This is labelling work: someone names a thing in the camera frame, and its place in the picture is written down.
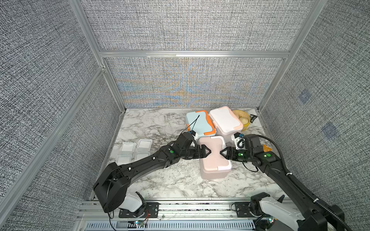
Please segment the yellow bamboo steamer basket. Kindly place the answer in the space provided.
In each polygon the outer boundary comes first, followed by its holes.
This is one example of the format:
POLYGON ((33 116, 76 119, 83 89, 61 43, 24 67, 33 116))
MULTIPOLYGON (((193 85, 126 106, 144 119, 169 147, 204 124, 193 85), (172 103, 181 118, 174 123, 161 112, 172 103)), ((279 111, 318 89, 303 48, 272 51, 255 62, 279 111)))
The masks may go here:
POLYGON ((245 131, 251 123, 250 115, 242 110, 233 110, 232 112, 239 118, 239 120, 243 124, 242 131, 245 131))

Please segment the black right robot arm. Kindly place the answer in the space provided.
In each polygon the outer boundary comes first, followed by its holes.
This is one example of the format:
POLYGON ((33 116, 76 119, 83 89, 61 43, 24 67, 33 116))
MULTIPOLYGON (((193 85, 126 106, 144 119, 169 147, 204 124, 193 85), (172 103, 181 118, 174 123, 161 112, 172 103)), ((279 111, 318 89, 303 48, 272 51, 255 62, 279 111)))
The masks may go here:
POLYGON ((252 163, 257 171, 271 178, 294 202, 298 211, 295 212, 282 202, 267 193, 259 193, 251 197, 249 211, 260 220, 269 215, 284 223, 294 231, 349 231, 345 222, 344 212, 336 205, 330 206, 304 186, 290 172, 285 164, 281 151, 275 154, 265 152, 260 139, 275 144, 270 138, 261 135, 243 136, 236 133, 235 147, 226 147, 220 154, 227 160, 252 163))

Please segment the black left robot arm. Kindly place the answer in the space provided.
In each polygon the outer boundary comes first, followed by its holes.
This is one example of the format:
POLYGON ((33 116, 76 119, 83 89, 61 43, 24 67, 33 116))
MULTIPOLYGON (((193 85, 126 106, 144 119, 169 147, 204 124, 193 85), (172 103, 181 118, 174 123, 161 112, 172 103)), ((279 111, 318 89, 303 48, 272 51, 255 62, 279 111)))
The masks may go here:
POLYGON ((180 159, 203 159, 212 151, 199 145, 192 134, 181 133, 175 141, 160 147, 154 154, 125 165, 115 162, 106 166, 93 186, 93 191, 105 213, 110 213, 124 202, 127 189, 143 176, 167 168, 180 159))

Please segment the pink first aid box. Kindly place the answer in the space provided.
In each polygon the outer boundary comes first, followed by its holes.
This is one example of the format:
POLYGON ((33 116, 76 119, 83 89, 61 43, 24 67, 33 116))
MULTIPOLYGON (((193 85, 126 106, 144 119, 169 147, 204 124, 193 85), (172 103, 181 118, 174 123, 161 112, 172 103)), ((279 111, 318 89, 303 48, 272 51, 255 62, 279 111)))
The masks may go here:
POLYGON ((220 154, 226 148, 224 138, 222 136, 202 137, 198 143, 204 144, 211 150, 206 158, 199 160, 201 178, 204 180, 225 178, 232 170, 232 164, 220 154))

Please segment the small black wrapper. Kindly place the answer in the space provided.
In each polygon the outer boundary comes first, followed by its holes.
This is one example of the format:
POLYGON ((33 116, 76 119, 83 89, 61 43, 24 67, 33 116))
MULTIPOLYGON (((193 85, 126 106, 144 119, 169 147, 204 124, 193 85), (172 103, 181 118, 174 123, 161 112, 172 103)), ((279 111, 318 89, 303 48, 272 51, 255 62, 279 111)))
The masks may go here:
POLYGON ((253 123, 257 118, 258 118, 258 116, 251 114, 250 115, 250 122, 253 123))

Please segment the orange small object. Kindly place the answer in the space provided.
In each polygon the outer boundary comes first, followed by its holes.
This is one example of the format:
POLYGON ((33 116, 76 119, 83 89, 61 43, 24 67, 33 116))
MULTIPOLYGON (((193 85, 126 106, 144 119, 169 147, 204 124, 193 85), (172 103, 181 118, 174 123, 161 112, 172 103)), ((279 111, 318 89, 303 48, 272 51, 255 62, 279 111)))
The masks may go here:
POLYGON ((271 152, 272 151, 272 148, 269 147, 269 146, 267 146, 267 145, 265 145, 265 144, 263 144, 263 150, 264 150, 264 152, 271 152))

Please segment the aluminium front rail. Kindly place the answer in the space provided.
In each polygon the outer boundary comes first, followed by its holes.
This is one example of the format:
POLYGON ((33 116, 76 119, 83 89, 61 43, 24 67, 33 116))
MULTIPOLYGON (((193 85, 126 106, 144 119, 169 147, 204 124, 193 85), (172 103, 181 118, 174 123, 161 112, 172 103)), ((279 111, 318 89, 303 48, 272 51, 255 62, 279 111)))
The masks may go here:
POLYGON ((83 202, 74 231, 254 231, 256 219, 246 208, 248 198, 148 199, 152 217, 121 218, 103 212, 96 201, 83 202))

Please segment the white gauze packet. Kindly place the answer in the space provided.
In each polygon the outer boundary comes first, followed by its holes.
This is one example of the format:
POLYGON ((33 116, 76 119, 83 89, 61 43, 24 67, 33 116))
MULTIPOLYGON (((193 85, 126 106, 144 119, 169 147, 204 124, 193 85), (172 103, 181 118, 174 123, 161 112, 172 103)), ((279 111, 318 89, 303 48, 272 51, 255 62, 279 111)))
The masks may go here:
POLYGON ((146 152, 146 153, 137 153, 136 154, 136 157, 135 157, 135 160, 138 161, 138 160, 141 160, 143 158, 146 158, 150 156, 150 153, 149 152, 146 152))
POLYGON ((129 154, 129 155, 118 155, 117 156, 117 159, 116 159, 116 164, 118 166, 130 164, 131 163, 131 159, 132 159, 132 154, 129 154))
POLYGON ((152 140, 151 139, 140 139, 137 144, 138 152, 149 152, 151 150, 152 140))
POLYGON ((136 143, 135 142, 123 142, 120 148, 121 155, 129 155, 135 151, 136 143))

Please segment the blue orange first aid box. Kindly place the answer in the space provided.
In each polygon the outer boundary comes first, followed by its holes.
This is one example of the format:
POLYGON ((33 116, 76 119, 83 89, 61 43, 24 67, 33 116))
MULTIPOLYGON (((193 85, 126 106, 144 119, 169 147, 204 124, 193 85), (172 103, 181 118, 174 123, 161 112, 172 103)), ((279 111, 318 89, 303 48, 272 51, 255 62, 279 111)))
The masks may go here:
POLYGON ((198 137, 215 136, 216 129, 207 111, 188 112, 186 114, 187 130, 195 131, 198 137))

